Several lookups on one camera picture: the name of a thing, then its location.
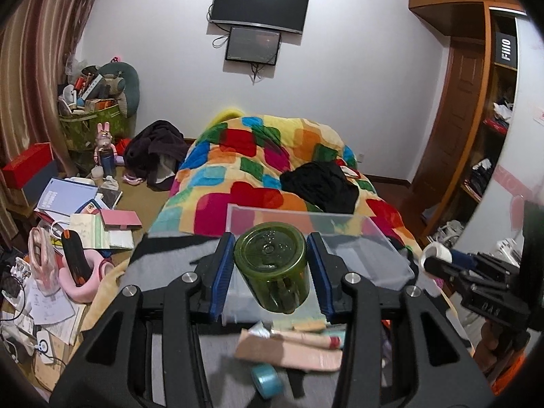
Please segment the white roll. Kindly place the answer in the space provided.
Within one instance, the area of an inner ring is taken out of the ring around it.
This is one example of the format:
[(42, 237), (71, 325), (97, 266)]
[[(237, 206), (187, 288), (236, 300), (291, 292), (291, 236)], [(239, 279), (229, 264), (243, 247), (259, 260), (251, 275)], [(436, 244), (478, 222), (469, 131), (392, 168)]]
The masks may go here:
[(419, 258), (419, 266), (421, 269), (425, 269), (425, 261), (427, 261), (431, 257), (437, 258), (441, 261), (449, 262), (450, 264), (453, 262), (453, 255), (450, 252), (449, 248), (445, 247), (442, 243), (437, 241), (427, 245), (421, 252), (421, 257)]

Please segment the slim beige red tube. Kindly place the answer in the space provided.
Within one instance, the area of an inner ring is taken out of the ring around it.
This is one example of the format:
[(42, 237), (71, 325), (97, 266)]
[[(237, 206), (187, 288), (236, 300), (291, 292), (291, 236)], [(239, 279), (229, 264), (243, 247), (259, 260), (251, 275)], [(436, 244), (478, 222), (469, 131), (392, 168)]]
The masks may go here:
[(312, 334), (296, 330), (271, 330), (271, 336), (286, 342), (328, 350), (339, 350), (343, 346), (340, 337), (328, 334)]

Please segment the large beige cosmetic tube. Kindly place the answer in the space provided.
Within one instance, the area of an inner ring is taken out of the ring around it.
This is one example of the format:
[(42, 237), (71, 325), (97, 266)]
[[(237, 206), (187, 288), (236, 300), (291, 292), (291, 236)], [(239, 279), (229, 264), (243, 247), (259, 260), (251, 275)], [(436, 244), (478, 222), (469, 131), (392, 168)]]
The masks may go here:
[(333, 372), (341, 366), (341, 350), (325, 350), (275, 338), (264, 338), (242, 330), (234, 351), (237, 359), (266, 363), (284, 369)]

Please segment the green glass bottle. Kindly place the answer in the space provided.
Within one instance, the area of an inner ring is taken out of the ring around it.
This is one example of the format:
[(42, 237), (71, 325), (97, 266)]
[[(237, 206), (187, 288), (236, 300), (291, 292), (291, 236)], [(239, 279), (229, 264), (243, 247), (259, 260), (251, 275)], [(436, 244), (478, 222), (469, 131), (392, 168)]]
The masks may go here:
[(236, 240), (233, 259), (262, 308), (291, 314), (308, 298), (306, 242), (295, 226), (280, 222), (253, 226)]

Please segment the clear plastic storage bin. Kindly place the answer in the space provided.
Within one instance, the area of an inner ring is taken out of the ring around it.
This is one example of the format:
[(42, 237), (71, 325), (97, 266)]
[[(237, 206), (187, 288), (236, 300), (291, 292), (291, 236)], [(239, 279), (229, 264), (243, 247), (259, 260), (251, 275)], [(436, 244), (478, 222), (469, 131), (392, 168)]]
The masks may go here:
[[(258, 224), (273, 222), (295, 226), (305, 236), (320, 233), (329, 253), (341, 257), (349, 270), (376, 286), (398, 291), (415, 278), (407, 257), (398, 252), (369, 217), (228, 205), (226, 230), (237, 238)], [(237, 269), (229, 284), (221, 315), (224, 324), (324, 318), (313, 286), (299, 308), (291, 314), (283, 314), (262, 308)]]

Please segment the pink box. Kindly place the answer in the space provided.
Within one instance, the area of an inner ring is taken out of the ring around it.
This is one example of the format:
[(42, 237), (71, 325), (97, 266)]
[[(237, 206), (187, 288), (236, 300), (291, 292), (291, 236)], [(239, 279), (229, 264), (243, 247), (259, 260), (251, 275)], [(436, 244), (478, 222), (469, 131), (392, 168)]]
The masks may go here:
[(104, 226), (117, 230), (133, 230), (142, 226), (135, 211), (102, 209), (100, 215)]

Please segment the blue white book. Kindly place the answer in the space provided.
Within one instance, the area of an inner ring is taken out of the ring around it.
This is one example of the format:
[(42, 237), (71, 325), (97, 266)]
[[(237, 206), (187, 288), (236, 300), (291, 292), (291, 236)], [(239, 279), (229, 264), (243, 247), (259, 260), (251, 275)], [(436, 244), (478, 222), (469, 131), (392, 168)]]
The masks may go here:
[(94, 199), (97, 192), (98, 188), (94, 185), (53, 178), (44, 188), (37, 209), (69, 216)]

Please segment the black garment on bed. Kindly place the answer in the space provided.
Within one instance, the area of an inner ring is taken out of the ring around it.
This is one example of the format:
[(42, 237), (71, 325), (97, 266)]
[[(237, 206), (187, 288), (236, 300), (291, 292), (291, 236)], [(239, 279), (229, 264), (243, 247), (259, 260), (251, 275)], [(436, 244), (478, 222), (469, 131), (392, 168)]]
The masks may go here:
[(279, 176), (281, 189), (291, 192), (325, 213), (352, 215), (359, 189), (333, 161), (313, 161)]

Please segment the pink rabbit figurine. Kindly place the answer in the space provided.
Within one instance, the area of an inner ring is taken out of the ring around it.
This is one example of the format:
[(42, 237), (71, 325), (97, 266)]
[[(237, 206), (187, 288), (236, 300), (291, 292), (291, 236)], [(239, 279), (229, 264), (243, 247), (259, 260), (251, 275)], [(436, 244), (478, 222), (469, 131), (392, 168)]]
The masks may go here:
[(93, 157), (95, 164), (102, 167), (104, 178), (114, 176), (117, 151), (110, 132), (109, 122), (99, 122), (97, 124), (96, 145)]

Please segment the dark purple clothes pile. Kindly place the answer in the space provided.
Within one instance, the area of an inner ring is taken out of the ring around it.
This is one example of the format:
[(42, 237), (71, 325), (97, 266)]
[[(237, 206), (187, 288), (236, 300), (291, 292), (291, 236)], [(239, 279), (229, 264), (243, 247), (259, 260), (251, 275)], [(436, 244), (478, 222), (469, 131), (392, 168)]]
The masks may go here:
[(158, 120), (129, 142), (123, 153), (124, 166), (131, 176), (142, 179), (152, 190), (166, 192), (171, 189), (188, 150), (179, 129), (168, 121)]

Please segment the colourful patchwork quilt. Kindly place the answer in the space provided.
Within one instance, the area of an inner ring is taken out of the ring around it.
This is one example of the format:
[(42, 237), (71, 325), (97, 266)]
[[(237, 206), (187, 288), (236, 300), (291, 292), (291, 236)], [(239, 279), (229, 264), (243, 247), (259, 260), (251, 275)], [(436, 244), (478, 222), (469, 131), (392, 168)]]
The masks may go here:
[(352, 150), (334, 129), (271, 115), (239, 115), (207, 128), (189, 148), (150, 230), (216, 237), (226, 228), (229, 204), (317, 212), (319, 205), (284, 191), (280, 182), (283, 173), (317, 161), (335, 164), (354, 187), (354, 214), (421, 254), (399, 211), (358, 171)]

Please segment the wooden wardrobe shelf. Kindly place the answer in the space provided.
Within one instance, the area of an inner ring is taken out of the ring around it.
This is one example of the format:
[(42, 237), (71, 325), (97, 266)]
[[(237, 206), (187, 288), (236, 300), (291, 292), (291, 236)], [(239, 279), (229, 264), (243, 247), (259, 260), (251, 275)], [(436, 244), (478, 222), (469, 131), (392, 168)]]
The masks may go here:
[(410, 11), (440, 34), (484, 46), (484, 64), (474, 120), (466, 145), (442, 201), (415, 210), (424, 226), (420, 241), (428, 244), (456, 225), (466, 226), (483, 201), (504, 149), (514, 108), (518, 65), (513, 69), (494, 62), (495, 33), (518, 40), (517, 19), (526, 12), (518, 0), (408, 0)]

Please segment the striped curtain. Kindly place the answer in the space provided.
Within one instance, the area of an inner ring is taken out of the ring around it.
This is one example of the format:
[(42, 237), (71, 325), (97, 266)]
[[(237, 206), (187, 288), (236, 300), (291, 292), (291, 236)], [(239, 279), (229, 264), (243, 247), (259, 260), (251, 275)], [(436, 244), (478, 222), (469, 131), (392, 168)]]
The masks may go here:
[(95, 0), (21, 0), (1, 28), (1, 160), (48, 143), (75, 174), (57, 113), (58, 87)]

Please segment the small wall monitor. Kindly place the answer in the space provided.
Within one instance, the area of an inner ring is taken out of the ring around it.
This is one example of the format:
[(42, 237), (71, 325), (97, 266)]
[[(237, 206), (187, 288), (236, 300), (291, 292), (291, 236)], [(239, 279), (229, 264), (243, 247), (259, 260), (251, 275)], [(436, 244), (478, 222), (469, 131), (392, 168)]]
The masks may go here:
[(272, 65), (277, 62), (281, 43), (279, 31), (234, 26), (229, 32), (225, 59), (255, 65)]

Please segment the large wall television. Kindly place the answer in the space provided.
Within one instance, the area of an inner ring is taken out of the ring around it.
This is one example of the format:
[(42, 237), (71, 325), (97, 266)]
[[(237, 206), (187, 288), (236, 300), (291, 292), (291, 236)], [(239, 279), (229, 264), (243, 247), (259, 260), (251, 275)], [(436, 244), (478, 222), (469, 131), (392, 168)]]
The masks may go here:
[(302, 34), (308, 4), (309, 0), (213, 0), (209, 19)]

